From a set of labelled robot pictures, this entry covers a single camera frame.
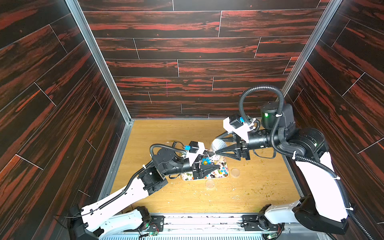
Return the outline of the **jar with white lid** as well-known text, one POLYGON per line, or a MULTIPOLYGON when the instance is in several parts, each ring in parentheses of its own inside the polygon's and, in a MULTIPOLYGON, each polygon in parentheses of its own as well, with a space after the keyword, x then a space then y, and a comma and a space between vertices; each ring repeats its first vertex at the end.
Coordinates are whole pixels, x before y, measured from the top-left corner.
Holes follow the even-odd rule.
POLYGON ((202 159, 200 160, 200 164, 203 166, 215 165, 216 161, 217 161, 217 155, 214 152, 205 151, 203 153, 202 159))

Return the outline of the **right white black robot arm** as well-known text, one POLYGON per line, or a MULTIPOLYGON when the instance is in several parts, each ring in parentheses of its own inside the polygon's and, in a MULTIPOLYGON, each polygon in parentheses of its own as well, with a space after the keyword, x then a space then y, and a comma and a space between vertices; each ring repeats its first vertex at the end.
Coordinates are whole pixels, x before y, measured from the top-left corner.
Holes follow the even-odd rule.
POLYGON ((232 145, 221 148, 216 154, 235 160, 250 159, 250 152, 265 149, 276 144, 282 151, 293 154, 290 158, 302 172, 309 187, 306 196, 291 204, 265 205, 257 214, 256 220, 244 219, 244 228, 257 227, 262 231, 275 231, 271 239, 280 236, 286 223, 299 223, 309 230, 327 234, 344 235, 349 227, 337 177, 326 170, 308 162, 299 161, 298 155, 333 170, 329 146, 324 135, 317 129, 298 129, 294 111, 290 104, 282 110, 278 130, 272 134, 279 104, 267 103, 262 106, 262 119, 249 119, 247 124, 239 115, 227 117, 223 121, 225 133, 218 136, 232 145))

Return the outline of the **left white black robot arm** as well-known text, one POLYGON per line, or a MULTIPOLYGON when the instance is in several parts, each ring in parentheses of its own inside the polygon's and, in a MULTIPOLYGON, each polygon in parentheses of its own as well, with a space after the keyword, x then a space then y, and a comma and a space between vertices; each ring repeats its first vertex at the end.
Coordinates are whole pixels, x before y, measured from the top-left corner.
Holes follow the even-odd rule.
POLYGON ((125 187, 93 204, 70 208, 70 239, 101 240, 127 230, 146 230, 152 219, 147 208, 137 207, 125 214, 120 212, 159 191, 168 184, 168 176, 191 172, 194 179, 203 179, 219 170, 219 165, 201 164, 205 154, 204 144, 199 142, 185 149, 151 145, 151 161, 134 173, 125 187))

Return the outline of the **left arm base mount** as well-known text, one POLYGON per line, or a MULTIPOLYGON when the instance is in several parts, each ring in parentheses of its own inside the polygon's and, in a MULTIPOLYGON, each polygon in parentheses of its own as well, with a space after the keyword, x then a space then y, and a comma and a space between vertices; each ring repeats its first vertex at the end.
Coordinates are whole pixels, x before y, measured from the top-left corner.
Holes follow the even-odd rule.
POLYGON ((128 232, 141 232, 141 233, 159 233, 164 230, 165 216, 162 215, 151 215, 149 221, 144 221, 139 227, 133 230, 124 230, 125 233, 128 232))

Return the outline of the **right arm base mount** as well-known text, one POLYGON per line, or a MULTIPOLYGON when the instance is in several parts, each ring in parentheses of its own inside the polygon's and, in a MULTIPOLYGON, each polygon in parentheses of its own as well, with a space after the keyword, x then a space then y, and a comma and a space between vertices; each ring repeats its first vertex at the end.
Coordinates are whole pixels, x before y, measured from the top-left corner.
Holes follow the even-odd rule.
POLYGON ((284 224, 274 225, 265 217, 259 219, 258 215, 242 215, 241 227, 245 231, 272 231, 281 232, 284 230, 284 224))

